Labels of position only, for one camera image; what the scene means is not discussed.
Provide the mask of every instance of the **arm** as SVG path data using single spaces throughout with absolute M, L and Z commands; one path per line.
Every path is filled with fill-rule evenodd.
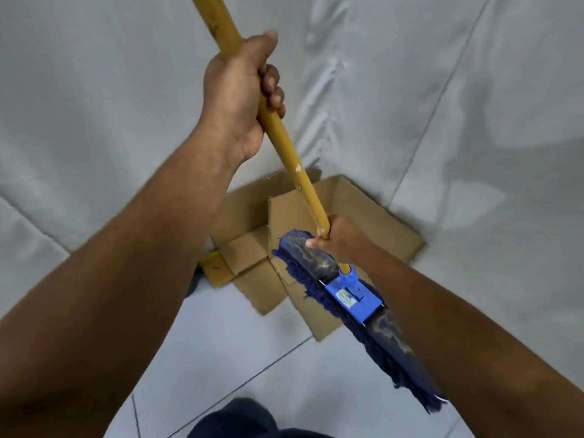
M 479 436 L 582 436 L 584 393 L 478 309 L 376 246 L 355 224 L 331 219 L 313 239 L 361 267 L 416 356 Z
M 0 322 L 0 435 L 103 436 L 177 315 L 221 199 L 259 150 L 275 33 L 215 57 L 201 119 L 127 207 Z

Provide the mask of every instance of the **hand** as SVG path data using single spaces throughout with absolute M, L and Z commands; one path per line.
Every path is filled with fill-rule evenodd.
M 330 253 L 340 263 L 357 264 L 361 252 L 372 246 L 367 235 L 350 218 L 333 215 L 331 221 L 330 239 L 322 236 L 306 241 L 311 249 L 320 249 Z
M 229 155 L 239 163 L 252 158 L 262 145 L 263 130 L 256 120 L 260 88 L 269 107 L 281 118 L 286 113 L 284 91 L 278 87 L 280 74 L 266 64 L 277 43 L 275 31 L 252 36 L 229 60 L 215 56 L 205 71 L 200 123 L 226 138 Z

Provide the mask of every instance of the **blue mop fringe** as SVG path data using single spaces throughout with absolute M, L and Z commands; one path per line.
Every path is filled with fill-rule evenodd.
M 343 324 L 351 331 L 354 337 L 365 346 L 365 350 L 368 355 L 373 359 L 373 361 L 389 376 L 394 383 L 396 389 L 400 387 L 405 387 L 409 389 L 413 396 L 421 403 L 421 405 L 426 409 L 426 412 L 439 412 L 442 405 L 445 404 L 440 398 L 429 394 L 424 389 L 421 389 L 409 374 L 396 362 L 391 355 L 385 352 L 374 340 L 372 340 L 365 328 L 357 323 L 355 319 L 343 308 L 340 307 L 339 303 L 335 301 L 331 294 L 327 292 L 324 286 L 315 281 L 309 272 L 307 272 L 302 266 L 300 266 L 295 259 L 293 259 L 287 251 L 279 247 L 276 250 L 272 250 L 272 253 L 283 260 L 286 263 L 286 270 L 292 278 L 298 281 L 306 288 L 306 295 L 310 298 L 317 300 L 328 312 L 330 312 L 336 318 L 340 318 Z M 363 280 L 361 284 L 367 287 L 371 292 L 379 297 L 376 289 L 365 283 Z

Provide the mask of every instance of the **yellow pole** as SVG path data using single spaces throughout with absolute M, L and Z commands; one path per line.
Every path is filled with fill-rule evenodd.
M 223 0 L 193 0 L 193 2 L 203 21 L 207 24 L 209 32 L 217 42 L 221 53 L 227 58 L 233 56 L 239 49 L 242 38 Z M 258 121 L 272 141 L 274 149 L 294 181 L 296 189 L 304 196 L 310 213 L 317 223 L 317 228 L 323 237 L 328 239 L 331 223 L 326 216 L 325 209 L 296 154 L 286 127 L 284 127 L 278 113 L 268 109 L 266 101 L 267 98 L 262 95 L 258 108 Z M 344 274 L 351 271 L 350 266 L 344 263 L 339 263 L 339 268 Z

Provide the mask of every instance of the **mop head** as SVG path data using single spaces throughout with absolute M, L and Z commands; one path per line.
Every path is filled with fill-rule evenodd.
M 326 290 L 326 283 L 338 276 L 338 266 L 327 253 L 306 248 L 305 242 L 310 238 L 314 237 L 309 232 L 292 230 L 272 253 L 286 263 L 288 273 L 306 288 L 308 297 L 341 319 L 377 366 L 391 376 L 395 388 L 408 388 L 428 413 L 440 411 L 444 397 L 413 355 L 389 310 L 381 308 L 364 324 L 358 323 Z M 360 282 L 379 296 L 372 286 Z

